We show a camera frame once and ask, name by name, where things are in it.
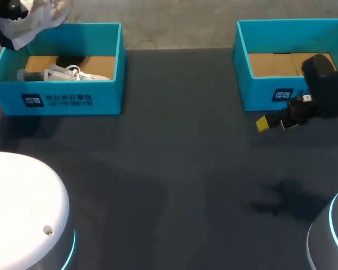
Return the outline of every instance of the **white shoe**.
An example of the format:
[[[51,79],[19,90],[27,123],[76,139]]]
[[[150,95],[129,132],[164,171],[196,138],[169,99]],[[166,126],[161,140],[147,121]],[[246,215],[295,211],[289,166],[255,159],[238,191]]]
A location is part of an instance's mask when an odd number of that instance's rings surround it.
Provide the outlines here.
[[[41,31],[62,24],[71,7],[71,0],[21,0],[29,11],[20,20],[0,18],[0,30],[12,40],[15,50],[29,44]]]
[[[48,69],[45,69],[44,80],[110,80],[110,78],[84,73],[76,65],[68,66],[66,69],[51,65]]]

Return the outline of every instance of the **printed logo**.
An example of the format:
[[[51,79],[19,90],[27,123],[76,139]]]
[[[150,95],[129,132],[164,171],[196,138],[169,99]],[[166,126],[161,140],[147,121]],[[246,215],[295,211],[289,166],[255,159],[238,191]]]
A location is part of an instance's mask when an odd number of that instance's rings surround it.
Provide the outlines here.
[[[293,91],[294,90],[292,88],[276,89],[274,96],[272,97],[272,101],[288,101],[291,98]]]
[[[26,107],[43,107],[44,103],[39,94],[22,94],[22,100]]]

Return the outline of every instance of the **cardboard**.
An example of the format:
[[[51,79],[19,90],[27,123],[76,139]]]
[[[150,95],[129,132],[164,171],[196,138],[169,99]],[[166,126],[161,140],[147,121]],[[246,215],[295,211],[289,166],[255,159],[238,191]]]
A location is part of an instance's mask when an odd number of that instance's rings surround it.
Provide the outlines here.
[[[289,53],[250,53],[249,59],[255,77],[287,77],[298,75]]]
[[[101,75],[113,79],[115,56],[30,56],[26,63],[25,70],[28,72],[41,72],[53,64],[62,68],[66,68],[70,65],[77,65],[84,73]]]
[[[296,72],[298,73],[298,76],[303,76],[303,72],[301,70],[301,66],[303,64],[303,62],[307,59],[309,59],[310,57],[313,57],[314,55],[316,55],[317,53],[311,53],[311,52],[306,52],[306,53],[292,53],[291,57],[294,61],[294,65],[295,65],[295,69]],[[333,60],[331,59],[331,56],[329,53],[322,53],[322,55],[325,55],[326,58],[328,58],[331,62],[331,64],[333,64],[333,66],[335,67],[335,64],[333,62]]]
[[[255,77],[293,77],[303,75],[303,62],[314,55],[316,53],[250,53],[249,59]],[[323,55],[335,66],[329,53]]]

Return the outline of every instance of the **blue box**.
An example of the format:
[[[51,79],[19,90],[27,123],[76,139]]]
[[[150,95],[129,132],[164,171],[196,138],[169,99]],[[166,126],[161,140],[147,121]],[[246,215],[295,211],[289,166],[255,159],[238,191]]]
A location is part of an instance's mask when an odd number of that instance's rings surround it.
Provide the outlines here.
[[[25,68],[29,56],[115,56],[114,77],[111,81],[17,82],[17,71]],[[63,24],[41,32],[20,51],[2,50],[0,105],[6,115],[117,115],[124,73],[121,24]],[[62,95],[73,99],[46,98]],[[26,98],[35,102],[29,104]]]
[[[254,77],[249,53],[329,53],[338,69],[338,19],[244,20],[237,22],[233,63],[246,111],[280,110],[280,89],[308,93],[303,76]]]

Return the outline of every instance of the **glowing light strip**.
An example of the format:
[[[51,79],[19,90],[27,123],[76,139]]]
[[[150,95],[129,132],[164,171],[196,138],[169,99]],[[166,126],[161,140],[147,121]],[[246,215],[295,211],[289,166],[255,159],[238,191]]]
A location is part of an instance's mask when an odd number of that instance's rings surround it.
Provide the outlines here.
[[[74,248],[75,248],[75,241],[76,241],[76,231],[74,230],[74,242],[73,242],[73,247],[71,248],[69,257],[67,258],[66,263],[65,263],[64,266],[61,268],[61,270],[64,270],[64,269],[67,267],[67,265],[69,264],[69,261],[70,261],[70,259],[71,259],[71,256],[73,256],[73,252],[74,252]]]
[[[334,231],[334,226],[332,225],[332,206],[334,205],[334,201],[335,201],[337,196],[338,196],[338,194],[336,194],[336,196],[334,197],[334,199],[331,202],[330,209],[328,211],[328,221],[329,221],[329,224],[330,224],[330,230],[331,230],[331,233],[332,233],[332,237],[334,238],[335,243],[338,247],[338,239],[337,239],[336,233]]]

